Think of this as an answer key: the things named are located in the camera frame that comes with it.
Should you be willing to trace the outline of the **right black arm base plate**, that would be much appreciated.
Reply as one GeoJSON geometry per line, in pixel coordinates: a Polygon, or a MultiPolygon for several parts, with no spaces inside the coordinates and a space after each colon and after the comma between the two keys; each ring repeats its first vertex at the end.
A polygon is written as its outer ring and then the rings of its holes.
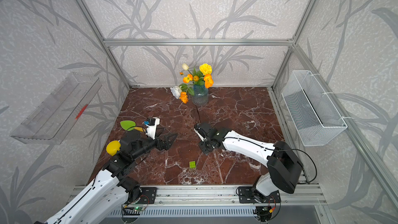
{"type": "Polygon", "coordinates": [[[281,202],[279,191],[272,192],[269,196],[261,194],[254,187],[240,186],[236,190],[240,203],[267,203],[278,204],[281,202]]]}

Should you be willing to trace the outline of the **green small lego brick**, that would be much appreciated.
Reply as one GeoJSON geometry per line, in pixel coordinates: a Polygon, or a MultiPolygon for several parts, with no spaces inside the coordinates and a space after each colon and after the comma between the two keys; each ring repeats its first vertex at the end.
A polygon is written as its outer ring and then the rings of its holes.
{"type": "Polygon", "coordinates": [[[196,168],[196,162],[195,161],[190,161],[189,162],[189,168],[190,169],[195,169],[196,168]]]}

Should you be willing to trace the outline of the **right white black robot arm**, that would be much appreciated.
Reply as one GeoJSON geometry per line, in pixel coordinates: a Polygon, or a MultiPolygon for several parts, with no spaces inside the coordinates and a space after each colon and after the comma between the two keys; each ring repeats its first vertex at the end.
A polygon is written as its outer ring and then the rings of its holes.
{"type": "Polygon", "coordinates": [[[201,141],[204,154],[215,149],[243,154],[268,169],[253,184],[249,199],[259,203],[280,203],[280,192],[293,194],[303,171],[303,164],[293,149],[286,143],[257,141],[228,128],[213,128],[208,123],[197,123],[195,133],[201,141]]]}

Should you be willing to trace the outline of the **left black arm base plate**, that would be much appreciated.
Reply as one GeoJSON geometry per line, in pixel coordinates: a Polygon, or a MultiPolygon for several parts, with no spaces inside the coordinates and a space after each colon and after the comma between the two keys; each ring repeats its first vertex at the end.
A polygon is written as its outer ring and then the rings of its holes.
{"type": "Polygon", "coordinates": [[[154,204],[157,195],[157,187],[138,187],[129,194],[131,204],[154,204]]]}

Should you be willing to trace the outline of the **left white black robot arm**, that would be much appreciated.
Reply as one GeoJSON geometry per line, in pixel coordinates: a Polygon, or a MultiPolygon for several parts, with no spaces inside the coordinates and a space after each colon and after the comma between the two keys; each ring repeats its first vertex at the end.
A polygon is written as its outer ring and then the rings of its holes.
{"type": "Polygon", "coordinates": [[[120,149],[104,164],[92,182],[46,222],[99,224],[116,207],[140,199],[140,183],[129,176],[137,165],[136,160],[153,149],[169,150],[177,136],[176,133],[156,133],[151,138],[138,130],[126,131],[118,141],[120,149]]]}

